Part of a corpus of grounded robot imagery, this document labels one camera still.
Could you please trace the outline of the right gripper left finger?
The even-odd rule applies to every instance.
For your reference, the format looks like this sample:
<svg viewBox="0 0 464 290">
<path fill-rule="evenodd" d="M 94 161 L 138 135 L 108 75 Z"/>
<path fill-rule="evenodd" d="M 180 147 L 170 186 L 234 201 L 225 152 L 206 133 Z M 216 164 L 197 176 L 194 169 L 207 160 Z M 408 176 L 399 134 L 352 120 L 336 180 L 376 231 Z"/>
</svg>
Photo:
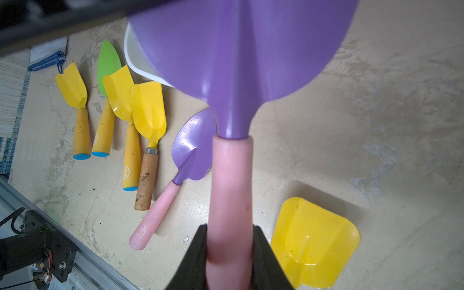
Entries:
<svg viewBox="0 0 464 290">
<path fill-rule="evenodd" d="M 198 227 L 175 275 L 165 290 L 206 290 L 207 224 Z"/>
</svg>

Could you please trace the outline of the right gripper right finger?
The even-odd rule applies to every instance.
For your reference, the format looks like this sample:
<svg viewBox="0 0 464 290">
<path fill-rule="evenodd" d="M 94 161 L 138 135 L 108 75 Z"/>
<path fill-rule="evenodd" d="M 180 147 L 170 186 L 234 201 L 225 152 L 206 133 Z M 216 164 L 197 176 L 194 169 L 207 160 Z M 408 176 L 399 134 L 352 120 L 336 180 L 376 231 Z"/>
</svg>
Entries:
<svg viewBox="0 0 464 290">
<path fill-rule="evenodd" d="M 253 227 L 252 290 L 293 290 L 262 229 Z"/>
</svg>

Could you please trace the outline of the yellow shovel blue tip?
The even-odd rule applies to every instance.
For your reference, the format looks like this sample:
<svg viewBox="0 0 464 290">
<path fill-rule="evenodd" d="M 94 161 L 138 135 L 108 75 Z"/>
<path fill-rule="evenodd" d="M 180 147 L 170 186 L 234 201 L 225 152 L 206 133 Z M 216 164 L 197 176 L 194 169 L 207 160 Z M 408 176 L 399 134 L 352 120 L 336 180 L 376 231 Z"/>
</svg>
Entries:
<svg viewBox="0 0 464 290">
<path fill-rule="evenodd" d="M 330 288 L 360 240 L 345 217 L 293 197 L 281 207 L 270 245 L 293 288 Z"/>
</svg>

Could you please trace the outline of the purple shovel pink handle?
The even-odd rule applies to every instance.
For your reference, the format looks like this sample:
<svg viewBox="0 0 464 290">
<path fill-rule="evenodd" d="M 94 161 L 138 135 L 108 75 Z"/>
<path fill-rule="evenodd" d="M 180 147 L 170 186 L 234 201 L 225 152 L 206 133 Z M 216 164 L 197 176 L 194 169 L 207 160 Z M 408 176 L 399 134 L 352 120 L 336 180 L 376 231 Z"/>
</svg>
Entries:
<svg viewBox="0 0 464 290">
<path fill-rule="evenodd" d="M 357 1 L 172 1 L 129 18 L 154 70 L 214 111 L 205 275 L 246 290 L 253 261 L 251 122 L 266 102 L 317 77 L 348 32 Z"/>
<path fill-rule="evenodd" d="M 132 249 L 145 249 L 183 181 L 198 181 L 206 176 L 212 163 L 213 137 L 216 132 L 216 118 L 211 108 L 198 112 L 181 128 L 172 146 L 172 158 L 178 172 L 130 237 L 129 245 Z"/>
</svg>

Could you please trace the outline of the white plastic storage box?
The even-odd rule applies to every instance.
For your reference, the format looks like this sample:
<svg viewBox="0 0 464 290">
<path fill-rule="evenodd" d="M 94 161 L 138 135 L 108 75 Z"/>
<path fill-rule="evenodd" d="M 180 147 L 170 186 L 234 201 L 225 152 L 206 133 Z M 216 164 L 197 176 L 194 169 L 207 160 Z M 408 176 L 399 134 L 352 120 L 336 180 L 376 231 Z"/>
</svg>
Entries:
<svg viewBox="0 0 464 290">
<path fill-rule="evenodd" d="M 124 35 L 124 56 L 126 63 L 135 73 L 139 74 L 142 77 L 145 77 L 149 80 L 153 80 L 162 85 L 173 88 L 169 82 L 163 79 L 158 73 L 151 67 L 150 63 L 146 59 L 145 55 L 142 53 L 137 39 L 132 31 L 130 23 L 126 27 L 126 32 Z"/>
</svg>

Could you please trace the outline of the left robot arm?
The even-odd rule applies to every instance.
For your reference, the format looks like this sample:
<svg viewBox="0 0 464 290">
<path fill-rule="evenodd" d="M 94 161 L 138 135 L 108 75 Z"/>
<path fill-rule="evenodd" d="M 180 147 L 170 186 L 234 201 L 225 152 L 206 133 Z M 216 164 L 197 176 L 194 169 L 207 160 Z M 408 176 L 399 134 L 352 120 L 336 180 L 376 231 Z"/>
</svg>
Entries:
<svg viewBox="0 0 464 290">
<path fill-rule="evenodd" d="M 167 1 L 1 1 L 1 56 L 167 4 Z"/>
</svg>

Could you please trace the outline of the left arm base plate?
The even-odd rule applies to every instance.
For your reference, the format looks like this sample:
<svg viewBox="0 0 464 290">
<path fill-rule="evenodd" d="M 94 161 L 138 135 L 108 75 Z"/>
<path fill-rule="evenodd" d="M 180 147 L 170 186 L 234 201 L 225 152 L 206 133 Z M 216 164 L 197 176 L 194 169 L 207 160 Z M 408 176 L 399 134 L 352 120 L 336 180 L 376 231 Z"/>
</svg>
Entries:
<svg viewBox="0 0 464 290">
<path fill-rule="evenodd" d="M 77 253 L 77 246 L 36 211 L 25 212 L 25 228 L 10 242 L 17 265 L 45 263 L 46 269 L 64 283 L 67 281 Z"/>
</svg>

